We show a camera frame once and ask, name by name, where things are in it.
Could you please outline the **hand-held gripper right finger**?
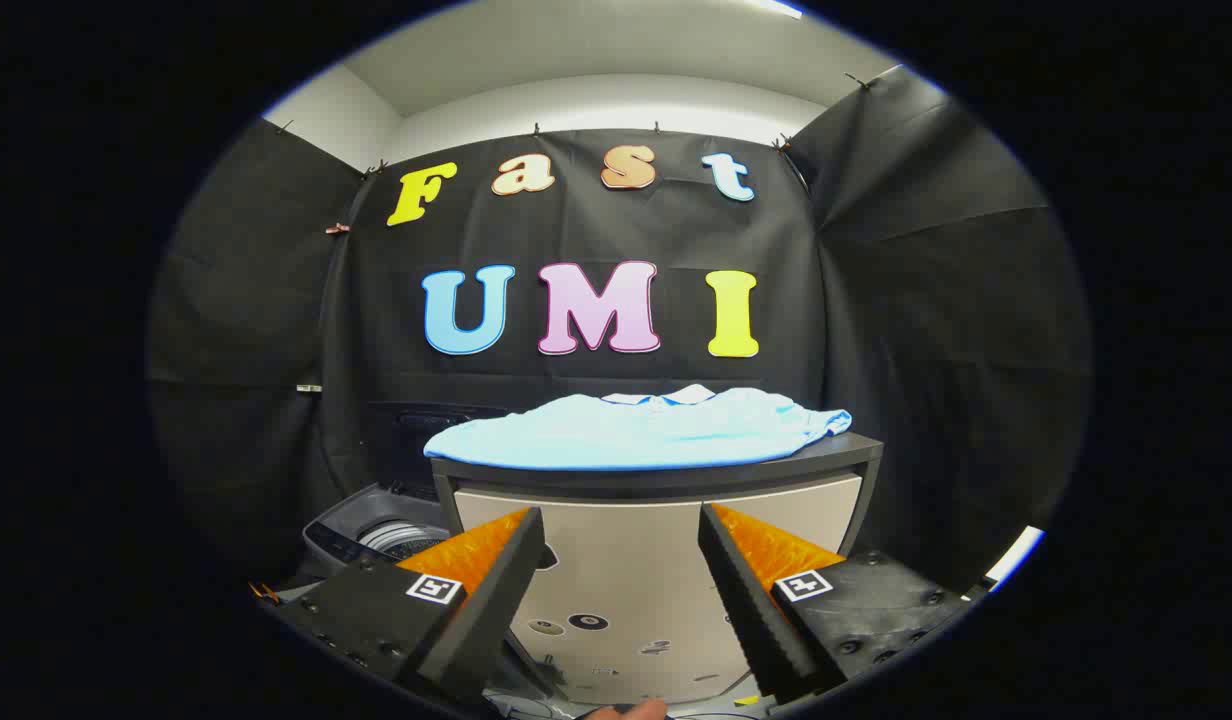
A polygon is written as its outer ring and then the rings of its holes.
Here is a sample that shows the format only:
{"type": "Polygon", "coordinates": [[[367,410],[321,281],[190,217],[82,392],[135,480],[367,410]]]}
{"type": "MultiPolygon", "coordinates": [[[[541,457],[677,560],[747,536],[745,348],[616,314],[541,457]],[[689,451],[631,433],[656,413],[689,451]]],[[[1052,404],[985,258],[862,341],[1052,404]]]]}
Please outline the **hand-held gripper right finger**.
{"type": "Polygon", "coordinates": [[[721,503],[700,507],[699,547],[759,692],[776,702],[866,684],[977,602],[885,552],[832,554],[721,503]]]}

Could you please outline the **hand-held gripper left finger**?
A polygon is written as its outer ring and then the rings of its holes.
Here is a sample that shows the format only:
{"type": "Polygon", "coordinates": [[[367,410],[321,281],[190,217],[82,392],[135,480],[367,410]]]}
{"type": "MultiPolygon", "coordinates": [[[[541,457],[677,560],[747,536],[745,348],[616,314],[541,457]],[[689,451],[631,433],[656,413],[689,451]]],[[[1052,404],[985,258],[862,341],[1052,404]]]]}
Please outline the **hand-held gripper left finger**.
{"type": "Polygon", "coordinates": [[[480,702],[546,547],[542,512],[488,522],[410,558],[359,555],[267,612],[359,673],[428,702],[480,702]]]}

